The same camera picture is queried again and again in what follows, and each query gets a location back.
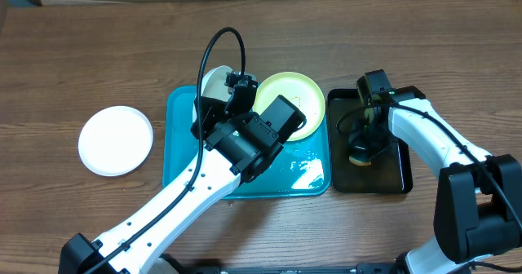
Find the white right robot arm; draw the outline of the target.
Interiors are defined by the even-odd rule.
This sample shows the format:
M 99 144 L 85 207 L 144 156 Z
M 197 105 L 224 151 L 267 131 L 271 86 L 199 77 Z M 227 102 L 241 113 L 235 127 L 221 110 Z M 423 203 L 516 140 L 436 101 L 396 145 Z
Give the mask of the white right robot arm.
M 348 133 L 352 163 L 370 165 L 392 139 L 438 179 L 435 235 L 398 257 L 398 273 L 458 273 L 521 246 L 521 165 L 460 135 L 416 87 L 358 86 L 361 119 Z

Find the yellow-green plate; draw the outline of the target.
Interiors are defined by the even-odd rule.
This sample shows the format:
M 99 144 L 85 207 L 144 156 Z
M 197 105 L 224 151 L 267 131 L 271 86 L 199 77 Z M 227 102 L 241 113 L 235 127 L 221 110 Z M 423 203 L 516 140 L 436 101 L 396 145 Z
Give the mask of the yellow-green plate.
M 260 84 L 253 110 L 261 114 L 278 95 L 288 99 L 306 117 L 304 126 L 289 141 L 305 139 L 320 126 L 325 115 L 325 97 L 311 78 L 296 72 L 273 74 Z

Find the yellow green sponge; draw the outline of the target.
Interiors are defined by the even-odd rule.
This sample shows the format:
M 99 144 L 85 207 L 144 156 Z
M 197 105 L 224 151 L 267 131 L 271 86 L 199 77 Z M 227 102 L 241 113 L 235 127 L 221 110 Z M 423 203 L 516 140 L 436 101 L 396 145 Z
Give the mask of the yellow green sponge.
M 349 161 L 356 166 L 370 166 L 372 164 L 371 157 L 365 152 L 352 152 L 349 155 Z

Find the white front plate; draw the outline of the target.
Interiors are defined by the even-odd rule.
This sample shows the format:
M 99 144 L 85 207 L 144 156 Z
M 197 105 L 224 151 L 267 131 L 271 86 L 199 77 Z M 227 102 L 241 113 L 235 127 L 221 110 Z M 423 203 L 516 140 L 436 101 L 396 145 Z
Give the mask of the white front plate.
M 153 127 L 136 108 L 112 106 L 82 128 L 77 149 L 82 164 L 104 177 L 130 173 L 145 162 L 153 146 Z

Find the white plate with ketchup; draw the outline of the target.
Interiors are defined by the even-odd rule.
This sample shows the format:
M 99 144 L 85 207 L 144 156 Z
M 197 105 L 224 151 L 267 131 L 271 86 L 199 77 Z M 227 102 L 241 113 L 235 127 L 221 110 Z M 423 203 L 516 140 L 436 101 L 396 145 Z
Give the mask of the white plate with ketchup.
M 201 97 L 209 96 L 224 99 L 225 94 L 223 94 L 222 91 L 215 91 L 217 84 L 219 82 L 228 82 L 234 85 L 237 81 L 242 80 L 257 81 L 257 78 L 250 73 L 244 73 L 244 75 L 241 76 L 240 71 L 233 71 L 231 67 L 225 65 L 213 68 L 207 74 L 205 74 L 202 79 Z

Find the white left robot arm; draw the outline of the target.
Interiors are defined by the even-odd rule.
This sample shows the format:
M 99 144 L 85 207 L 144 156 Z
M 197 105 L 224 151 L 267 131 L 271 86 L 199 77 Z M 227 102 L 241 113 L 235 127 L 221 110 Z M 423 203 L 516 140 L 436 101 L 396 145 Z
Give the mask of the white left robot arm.
M 258 84 L 236 82 L 227 99 L 194 101 L 198 152 L 174 181 L 124 222 L 94 241 L 72 237 L 60 253 L 61 273 L 147 273 L 203 212 L 261 175 L 306 121 L 278 95 L 262 113 L 252 111 Z

